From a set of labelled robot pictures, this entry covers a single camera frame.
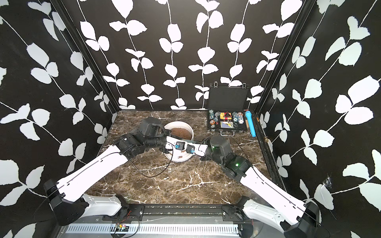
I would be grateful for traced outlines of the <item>blue microphone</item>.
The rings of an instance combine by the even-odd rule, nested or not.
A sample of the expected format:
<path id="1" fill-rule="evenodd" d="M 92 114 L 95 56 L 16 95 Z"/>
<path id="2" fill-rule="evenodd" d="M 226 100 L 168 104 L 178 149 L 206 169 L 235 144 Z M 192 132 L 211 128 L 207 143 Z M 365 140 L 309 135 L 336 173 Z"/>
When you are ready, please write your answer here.
<path id="1" fill-rule="evenodd" d="M 249 129 L 250 129 L 252 137 L 256 137 L 257 134 L 256 134 L 254 123 L 253 123 L 252 113 L 249 110 L 247 110 L 245 112 L 245 116 L 246 116 L 246 119 L 247 119 L 248 126 L 249 126 Z"/>

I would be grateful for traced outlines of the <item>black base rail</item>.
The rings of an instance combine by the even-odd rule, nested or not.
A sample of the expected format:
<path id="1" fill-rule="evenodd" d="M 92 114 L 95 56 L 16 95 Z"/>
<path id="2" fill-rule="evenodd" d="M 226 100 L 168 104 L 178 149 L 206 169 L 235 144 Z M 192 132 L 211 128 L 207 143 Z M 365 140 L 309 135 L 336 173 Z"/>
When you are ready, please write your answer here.
<path id="1" fill-rule="evenodd" d="M 185 204 L 129 204 L 129 213 L 123 219 L 112 220 L 108 216 L 86 216 L 71 224 L 236 224 L 239 235 L 249 237 L 260 233 L 258 225 L 267 225 L 261 221 L 249 219 L 242 212 L 241 201 L 226 205 L 185 205 Z M 135 235 L 110 235 L 113 238 L 127 238 Z"/>

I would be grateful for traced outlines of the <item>open black poker chip case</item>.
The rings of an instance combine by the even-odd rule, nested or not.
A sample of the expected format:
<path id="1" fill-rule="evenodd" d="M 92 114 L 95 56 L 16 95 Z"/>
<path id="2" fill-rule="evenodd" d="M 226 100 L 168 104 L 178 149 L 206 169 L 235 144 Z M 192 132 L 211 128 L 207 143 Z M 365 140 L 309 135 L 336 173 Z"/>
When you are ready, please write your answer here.
<path id="1" fill-rule="evenodd" d="M 232 134 L 247 131 L 245 104 L 248 92 L 246 84 L 233 87 L 223 86 L 217 81 L 210 84 L 207 129 L 212 132 Z"/>

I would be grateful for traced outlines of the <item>white ceramic pot with mud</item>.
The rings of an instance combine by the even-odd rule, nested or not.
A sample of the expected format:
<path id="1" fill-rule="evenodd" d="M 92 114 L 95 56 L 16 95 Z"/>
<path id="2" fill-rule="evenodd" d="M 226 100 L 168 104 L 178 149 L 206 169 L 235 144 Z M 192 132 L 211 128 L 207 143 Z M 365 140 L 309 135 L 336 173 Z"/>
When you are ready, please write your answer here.
<path id="1" fill-rule="evenodd" d="M 164 126 L 166 130 L 170 130 L 171 137 L 170 144 L 166 144 L 166 149 L 172 149 L 172 145 L 176 145 L 178 141 L 191 141 L 194 138 L 194 132 L 192 127 L 182 121 L 175 121 L 168 123 Z M 188 159 L 190 159 L 193 154 L 189 154 L 186 152 L 186 149 L 184 148 L 182 151 L 175 149 L 175 154 L 172 155 L 172 151 L 169 151 L 169 153 L 165 154 L 167 159 L 172 159 L 172 162 L 184 162 Z"/>

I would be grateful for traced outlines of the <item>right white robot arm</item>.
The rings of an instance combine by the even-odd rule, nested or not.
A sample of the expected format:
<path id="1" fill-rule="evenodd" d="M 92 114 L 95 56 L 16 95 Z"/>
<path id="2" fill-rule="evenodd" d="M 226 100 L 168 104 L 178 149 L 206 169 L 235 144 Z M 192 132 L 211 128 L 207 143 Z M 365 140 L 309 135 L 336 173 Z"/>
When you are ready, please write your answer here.
<path id="1" fill-rule="evenodd" d="M 252 199 L 241 200 L 241 210 L 249 219 L 261 221 L 283 233 L 286 238 L 313 238 L 320 223 L 320 210 L 313 202 L 296 199 L 264 176 L 248 159 L 236 154 L 229 140 L 215 135 L 200 144 L 185 141 L 177 149 L 212 160 L 227 177 L 249 188 L 267 205 Z"/>

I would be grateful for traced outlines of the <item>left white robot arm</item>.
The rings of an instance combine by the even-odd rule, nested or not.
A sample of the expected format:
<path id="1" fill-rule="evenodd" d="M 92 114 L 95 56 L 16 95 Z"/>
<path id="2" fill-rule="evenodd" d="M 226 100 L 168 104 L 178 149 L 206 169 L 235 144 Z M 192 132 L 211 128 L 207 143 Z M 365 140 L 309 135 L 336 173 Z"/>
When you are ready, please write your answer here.
<path id="1" fill-rule="evenodd" d="M 96 197 L 85 192 L 101 178 L 120 165 L 131 161 L 148 149 L 159 148 L 177 156 L 185 151 L 188 141 L 173 137 L 157 118 L 148 117 L 134 130 L 122 135 L 101 155 L 81 169 L 57 182 L 45 182 L 49 205 L 60 226 L 69 225 L 86 216 L 108 216 L 123 219 L 129 213 L 129 204 L 121 195 Z"/>

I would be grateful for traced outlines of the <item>small green circuit board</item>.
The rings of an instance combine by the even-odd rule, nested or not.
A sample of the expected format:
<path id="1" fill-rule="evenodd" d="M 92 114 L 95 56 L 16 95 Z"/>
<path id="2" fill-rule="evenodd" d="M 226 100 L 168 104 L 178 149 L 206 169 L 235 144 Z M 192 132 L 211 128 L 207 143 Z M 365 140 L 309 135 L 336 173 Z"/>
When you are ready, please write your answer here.
<path id="1" fill-rule="evenodd" d="M 117 232 L 128 232 L 129 229 L 130 229 L 129 225 L 119 224 L 119 225 L 116 225 L 116 227 L 115 227 L 115 233 L 117 233 Z"/>

